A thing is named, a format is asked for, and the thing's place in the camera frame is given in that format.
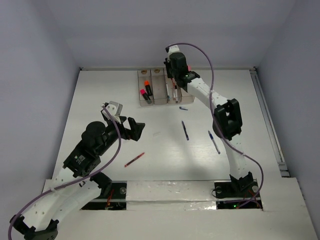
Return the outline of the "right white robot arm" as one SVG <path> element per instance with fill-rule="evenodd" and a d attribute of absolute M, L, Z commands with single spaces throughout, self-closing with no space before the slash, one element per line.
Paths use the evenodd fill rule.
<path fill-rule="evenodd" d="M 180 52 L 169 52 L 164 61 L 167 76 L 187 93 L 199 99 L 211 110 L 212 128 L 223 141 L 230 168 L 230 181 L 216 185 L 218 198 L 249 198 L 248 191 L 255 184 L 252 173 L 247 169 L 245 154 L 241 146 L 243 126 L 240 104 L 236 99 L 227 99 L 211 90 L 201 76 L 189 70 L 186 56 Z"/>

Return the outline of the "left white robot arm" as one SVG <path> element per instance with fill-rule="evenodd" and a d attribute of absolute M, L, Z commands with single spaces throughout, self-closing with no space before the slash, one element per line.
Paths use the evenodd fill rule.
<path fill-rule="evenodd" d="M 113 157 L 97 169 L 101 156 L 114 143 L 137 142 L 146 125 L 132 117 L 115 116 L 107 111 L 101 114 L 105 122 L 93 121 L 87 125 L 80 142 L 63 162 L 50 187 L 11 218 L 7 232 L 9 240 L 12 230 L 26 240 L 54 240 L 65 215 L 97 197 L 110 194 L 112 180 L 102 171 L 115 160 L 120 150 L 117 149 Z"/>

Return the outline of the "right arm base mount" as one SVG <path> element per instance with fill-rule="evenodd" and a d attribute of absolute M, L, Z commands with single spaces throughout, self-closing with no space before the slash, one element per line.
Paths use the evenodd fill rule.
<path fill-rule="evenodd" d="M 241 206 L 250 200 L 258 191 L 259 187 L 256 181 L 247 189 L 237 192 L 233 189 L 230 181 L 218 181 L 214 183 L 211 195 L 215 198 L 216 208 L 218 210 L 236 210 L 236 209 L 263 209 L 260 194 L 253 198 L 246 205 Z"/>

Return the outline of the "blue-capped whiteboard marker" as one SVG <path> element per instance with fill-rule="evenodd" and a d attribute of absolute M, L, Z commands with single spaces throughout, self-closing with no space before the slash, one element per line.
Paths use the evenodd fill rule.
<path fill-rule="evenodd" d="M 166 95 L 167 95 L 167 99 L 168 99 L 168 100 L 170 100 L 169 86 L 168 86 L 168 84 L 167 84 L 167 83 L 165 84 L 165 86 L 166 86 Z"/>

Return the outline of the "orange highlighter marker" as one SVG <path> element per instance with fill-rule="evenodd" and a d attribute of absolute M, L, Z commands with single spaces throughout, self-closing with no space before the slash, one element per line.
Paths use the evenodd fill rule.
<path fill-rule="evenodd" d="M 144 81 L 144 87 L 145 87 L 147 95 L 152 96 L 153 95 L 152 88 L 151 88 L 150 82 L 148 80 Z"/>

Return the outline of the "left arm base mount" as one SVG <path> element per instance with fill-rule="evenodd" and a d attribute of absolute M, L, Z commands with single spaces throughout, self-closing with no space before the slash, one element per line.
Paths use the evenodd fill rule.
<path fill-rule="evenodd" d="M 116 181 L 111 185 L 109 193 L 105 196 L 102 194 L 91 200 L 82 210 L 98 211 L 124 211 L 127 209 L 127 182 Z"/>

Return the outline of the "red-capped whiteboard marker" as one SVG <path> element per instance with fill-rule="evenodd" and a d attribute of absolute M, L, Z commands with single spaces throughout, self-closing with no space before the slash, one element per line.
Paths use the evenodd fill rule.
<path fill-rule="evenodd" d="M 176 98 L 176 91 L 175 91 L 175 83 L 172 82 L 172 98 L 175 99 Z"/>

